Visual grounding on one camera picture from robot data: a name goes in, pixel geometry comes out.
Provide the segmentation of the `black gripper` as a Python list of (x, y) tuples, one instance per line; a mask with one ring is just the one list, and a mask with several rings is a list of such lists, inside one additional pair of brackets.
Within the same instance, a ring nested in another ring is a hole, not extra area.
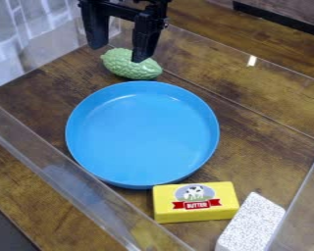
[(162, 30), (167, 27), (167, 5), (171, 0), (132, 0), (147, 2), (143, 9), (128, 7), (109, 0), (79, 0), (88, 44), (92, 49), (108, 43), (108, 17), (133, 21), (132, 59), (142, 63), (152, 57)]

